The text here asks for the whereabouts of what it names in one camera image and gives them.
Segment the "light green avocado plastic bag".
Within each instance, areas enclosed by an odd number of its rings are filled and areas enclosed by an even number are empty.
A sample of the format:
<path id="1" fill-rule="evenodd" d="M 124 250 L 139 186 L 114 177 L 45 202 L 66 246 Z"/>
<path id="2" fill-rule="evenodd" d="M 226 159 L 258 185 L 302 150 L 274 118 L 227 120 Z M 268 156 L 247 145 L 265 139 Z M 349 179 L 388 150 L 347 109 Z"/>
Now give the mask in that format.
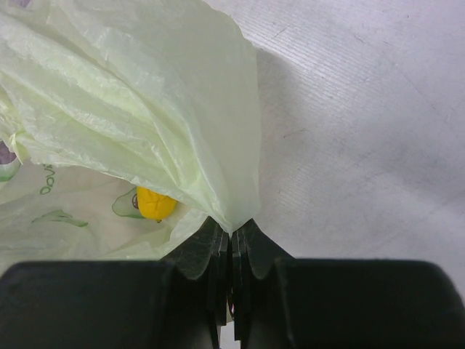
<path id="1" fill-rule="evenodd" d="M 256 49 L 204 1 L 1 3 L 1 267 L 159 259 L 260 210 Z M 177 200 L 144 218 L 137 187 Z"/>

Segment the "yellow fake lemon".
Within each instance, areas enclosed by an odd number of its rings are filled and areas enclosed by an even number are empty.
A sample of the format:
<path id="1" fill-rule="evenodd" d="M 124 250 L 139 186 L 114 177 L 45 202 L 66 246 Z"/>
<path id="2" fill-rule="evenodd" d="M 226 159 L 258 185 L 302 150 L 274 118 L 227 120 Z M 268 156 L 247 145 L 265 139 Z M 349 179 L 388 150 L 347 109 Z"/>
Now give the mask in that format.
<path id="1" fill-rule="evenodd" d="M 177 200 L 147 188 L 137 187 L 137 203 L 144 218 L 160 222 L 174 212 Z"/>

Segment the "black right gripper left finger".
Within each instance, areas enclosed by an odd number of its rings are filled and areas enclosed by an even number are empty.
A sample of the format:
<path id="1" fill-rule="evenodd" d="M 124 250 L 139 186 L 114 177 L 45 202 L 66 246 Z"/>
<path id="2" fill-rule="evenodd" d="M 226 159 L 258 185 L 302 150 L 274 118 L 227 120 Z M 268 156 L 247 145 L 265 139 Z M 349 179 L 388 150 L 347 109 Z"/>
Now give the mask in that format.
<path id="1" fill-rule="evenodd" d="M 13 265 L 1 277 L 1 346 L 218 348 L 228 244 L 207 219 L 158 261 Z"/>

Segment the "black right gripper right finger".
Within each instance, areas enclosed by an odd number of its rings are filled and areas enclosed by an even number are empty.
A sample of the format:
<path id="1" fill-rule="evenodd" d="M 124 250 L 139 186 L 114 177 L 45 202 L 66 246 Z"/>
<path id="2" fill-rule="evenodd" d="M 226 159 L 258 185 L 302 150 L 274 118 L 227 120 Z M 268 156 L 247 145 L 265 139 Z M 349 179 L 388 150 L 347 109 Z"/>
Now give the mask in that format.
<path id="1" fill-rule="evenodd" d="M 295 258 L 247 222 L 231 238 L 242 348 L 462 348 L 464 302 L 418 260 Z"/>

